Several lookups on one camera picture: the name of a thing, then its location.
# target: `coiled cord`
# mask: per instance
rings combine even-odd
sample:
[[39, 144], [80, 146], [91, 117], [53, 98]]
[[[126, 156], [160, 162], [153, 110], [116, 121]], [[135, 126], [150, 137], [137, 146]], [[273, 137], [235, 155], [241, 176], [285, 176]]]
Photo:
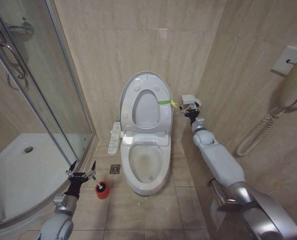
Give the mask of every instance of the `coiled cord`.
[[[284, 113], [284, 111], [285, 110], [273, 116], [267, 114], [267, 116], [262, 118], [259, 121], [259, 123], [246, 135], [243, 141], [239, 144], [239, 146], [236, 149], [236, 154], [239, 157], [243, 157], [249, 154], [256, 147], [256, 145], [259, 144], [262, 138], [264, 138], [264, 136], [268, 133], [270, 128], [278, 121], [278, 119]], [[257, 134], [259, 131], [260, 133], [256, 136], [256, 138], [248, 145], [248, 147], [244, 151], [242, 151], [242, 149], [249, 142], [249, 140], [253, 138], [255, 134]]]

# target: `bidet control panel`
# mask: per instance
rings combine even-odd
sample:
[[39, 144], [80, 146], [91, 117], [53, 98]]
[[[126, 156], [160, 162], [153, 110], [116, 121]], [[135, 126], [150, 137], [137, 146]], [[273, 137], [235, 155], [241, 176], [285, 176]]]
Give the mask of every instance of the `bidet control panel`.
[[121, 123], [119, 121], [114, 122], [112, 133], [110, 135], [109, 145], [107, 153], [110, 155], [117, 154], [118, 146], [120, 142], [120, 134], [121, 134]]

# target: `toilet lid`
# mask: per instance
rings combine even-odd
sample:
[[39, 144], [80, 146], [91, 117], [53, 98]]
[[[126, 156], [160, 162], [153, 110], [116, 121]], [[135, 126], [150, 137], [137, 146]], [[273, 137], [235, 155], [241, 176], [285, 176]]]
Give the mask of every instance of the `toilet lid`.
[[143, 71], [126, 83], [119, 101], [119, 119], [124, 133], [168, 134], [173, 108], [163, 104], [172, 99], [166, 82], [156, 73]]

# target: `toilet bowl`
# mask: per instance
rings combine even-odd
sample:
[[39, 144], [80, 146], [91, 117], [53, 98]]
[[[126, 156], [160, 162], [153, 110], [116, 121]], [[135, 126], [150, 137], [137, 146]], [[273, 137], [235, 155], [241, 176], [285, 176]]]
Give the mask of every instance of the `toilet bowl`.
[[123, 138], [122, 168], [139, 195], [157, 193], [170, 171], [173, 108], [171, 91], [154, 72], [135, 74], [125, 85], [119, 104]]

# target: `floor drain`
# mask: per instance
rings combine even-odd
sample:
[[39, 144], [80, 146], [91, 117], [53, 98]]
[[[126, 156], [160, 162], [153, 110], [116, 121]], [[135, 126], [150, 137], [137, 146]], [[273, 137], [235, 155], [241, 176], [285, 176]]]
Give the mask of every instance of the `floor drain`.
[[110, 166], [109, 174], [120, 174], [121, 164], [113, 164]]
[[32, 152], [33, 147], [32, 146], [28, 146], [26, 148], [24, 148], [24, 153], [28, 154], [29, 152]]

